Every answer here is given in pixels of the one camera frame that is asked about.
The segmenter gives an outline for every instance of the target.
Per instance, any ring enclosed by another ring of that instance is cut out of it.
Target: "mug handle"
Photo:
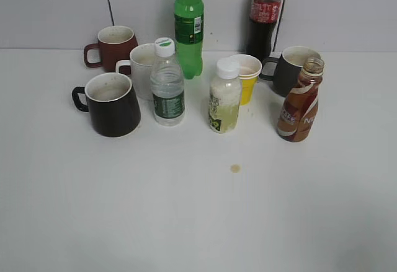
[[[87,46],[84,47],[84,63],[86,64],[86,66],[88,68],[99,68],[100,66],[102,66],[102,62],[101,61],[99,61],[98,63],[90,63],[88,61],[87,54],[88,54],[88,51],[91,50],[91,49],[99,49],[99,44],[98,43],[90,44],[90,45],[87,45]]]
[[[85,95],[84,87],[80,86],[80,87],[76,87],[76,88],[73,89],[73,91],[72,91],[72,99],[73,99],[74,105],[80,111],[88,112],[88,106],[83,104],[80,101],[79,94],[84,94]]]
[[[119,60],[119,61],[117,61],[115,72],[120,73],[120,68],[121,68],[122,66],[131,66],[131,63],[130,63],[129,60]]]
[[[279,59],[276,57],[267,57],[265,58],[265,60],[263,60],[262,62],[262,68],[265,66],[265,64],[267,63],[279,63]],[[267,80],[267,81],[273,81],[274,76],[273,75],[263,75],[262,73],[260,73],[259,77],[263,80]]]

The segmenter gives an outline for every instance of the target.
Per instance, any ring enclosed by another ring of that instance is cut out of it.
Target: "plastic bottle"
[[[310,57],[298,76],[296,86],[284,101],[277,131],[290,142],[307,138],[318,109],[318,87],[323,81],[324,61]]]
[[[281,0],[252,0],[246,53],[260,61],[272,51],[273,30],[279,18]]]
[[[175,36],[177,56],[186,79],[201,75],[203,70],[203,21],[202,0],[176,0]]]
[[[150,76],[154,117],[161,125],[174,126],[185,113],[184,77],[175,56],[174,41],[159,38],[154,47],[157,58]]]
[[[239,63],[222,58],[216,67],[216,76],[210,84],[209,121],[214,132],[223,134],[236,127],[243,87]]]

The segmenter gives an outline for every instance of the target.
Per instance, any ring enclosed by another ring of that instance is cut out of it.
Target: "stack of cups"
[[[240,105],[246,105],[251,101],[254,86],[262,72],[262,63],[251,55],[238,54],[230,57],[240,64],[240,79],[243,83],[243,94]]]

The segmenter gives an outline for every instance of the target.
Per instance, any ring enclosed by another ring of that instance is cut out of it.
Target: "green bottle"
[[[203,70],[204,3],[202,0],[176,0],[175,37],[177,57],[186,79]]]

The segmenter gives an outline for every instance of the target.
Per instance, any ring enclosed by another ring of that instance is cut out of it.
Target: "bottle cap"
[[[158,38],[154,47],[159,57],[170,57],[175,54],[175,43],[171,38]]]
[[[231,58],[219,59],[216,69],[218,76],[222,79],[234,79],[240,74],[240,64]]]

